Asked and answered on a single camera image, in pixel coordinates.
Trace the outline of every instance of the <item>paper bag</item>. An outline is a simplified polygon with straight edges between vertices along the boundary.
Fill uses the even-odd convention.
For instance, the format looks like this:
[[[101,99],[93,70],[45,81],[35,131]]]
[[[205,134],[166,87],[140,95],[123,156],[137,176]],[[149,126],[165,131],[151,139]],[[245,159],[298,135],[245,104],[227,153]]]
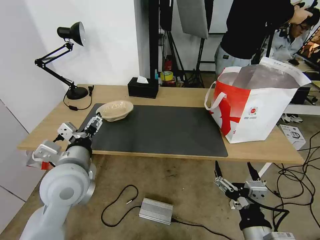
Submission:
[[[308,83],[297,68],[263,57],[258,65],[225,68],[204,105],[230,143],[265,140],[297,89]]]

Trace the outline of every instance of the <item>person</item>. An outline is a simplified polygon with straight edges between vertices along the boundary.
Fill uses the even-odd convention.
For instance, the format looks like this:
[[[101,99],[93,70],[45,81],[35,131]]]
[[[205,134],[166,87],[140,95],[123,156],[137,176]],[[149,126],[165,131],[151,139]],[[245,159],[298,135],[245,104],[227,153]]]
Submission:
[[[234,0],[227,18],[228,30],[215,53],[216,74],[220,75],[225,67],[249,65],[270,29],[288,22],[300,24],[312,16],[306,6],[297,5],[300,2],[292,5],[290,0]]]
[[[307,9],[313,15],[300,24],[287,24],[285,28],[277,29],[274,33],[269,57],[280,62],[294,59],[294,55],[303,47],[310,30],[320,19],[320,10]],[[263,45],[263,56],[266,55],[268,40]]]

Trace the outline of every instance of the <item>eyeglasses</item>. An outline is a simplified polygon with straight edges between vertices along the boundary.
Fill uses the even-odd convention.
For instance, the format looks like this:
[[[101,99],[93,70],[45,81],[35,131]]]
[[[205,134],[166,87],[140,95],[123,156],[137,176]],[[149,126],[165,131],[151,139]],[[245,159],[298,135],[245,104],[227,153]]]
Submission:
[[[301,23],[298,24],[298,26],[300,26],[301,30],[303,30],[303,31],[308,31],[308,30],[311,29],[311,27],[309,27],[309,26],[303,26]]]

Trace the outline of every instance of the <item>lamp base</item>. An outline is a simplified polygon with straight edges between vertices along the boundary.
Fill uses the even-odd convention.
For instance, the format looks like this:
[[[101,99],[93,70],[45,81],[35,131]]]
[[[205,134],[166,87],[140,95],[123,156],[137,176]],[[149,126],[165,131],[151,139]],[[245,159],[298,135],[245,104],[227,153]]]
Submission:
[[[67,98],[71,100],[77,100],[84,98],[85,96],[88,95],[88,90],[84,87],[76,87],[76,88],[71,88],[67,91]]]

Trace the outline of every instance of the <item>black shirt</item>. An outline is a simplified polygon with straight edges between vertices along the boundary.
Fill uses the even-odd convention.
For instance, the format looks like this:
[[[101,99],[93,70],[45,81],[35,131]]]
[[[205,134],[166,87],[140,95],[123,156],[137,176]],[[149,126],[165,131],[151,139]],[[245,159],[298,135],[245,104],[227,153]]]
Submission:
[[[233,57],[251,59],[267,35],[266,24],[277,29],[293,13],[290,0],[234,0],[221,47]]]

